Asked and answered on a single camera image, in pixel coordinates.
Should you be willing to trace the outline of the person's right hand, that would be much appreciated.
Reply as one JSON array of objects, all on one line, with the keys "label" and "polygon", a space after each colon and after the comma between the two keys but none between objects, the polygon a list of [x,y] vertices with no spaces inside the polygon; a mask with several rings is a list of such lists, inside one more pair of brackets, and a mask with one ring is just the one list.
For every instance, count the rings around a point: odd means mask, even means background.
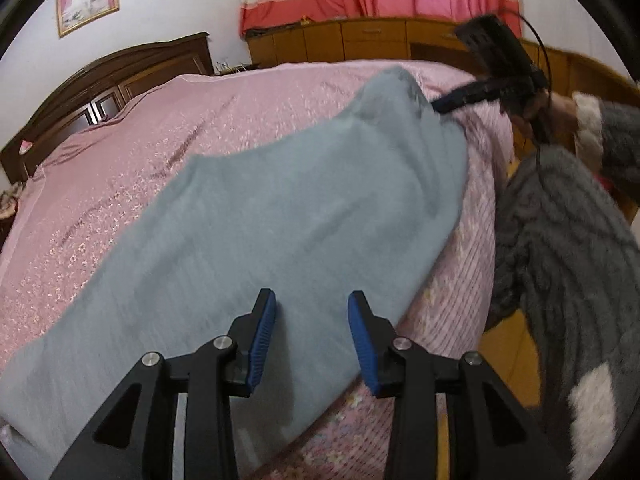
[{"label": "person's right hand", "polygon": [[577,116],[576,105],[572,99],[560,96],[556,92],[543,91],[527,104],[523,114],[506,114],[518,131],[532,141],[535,140],[533,119],[539,117],[552,144],[561,145],[570,152],[574,151]]}]

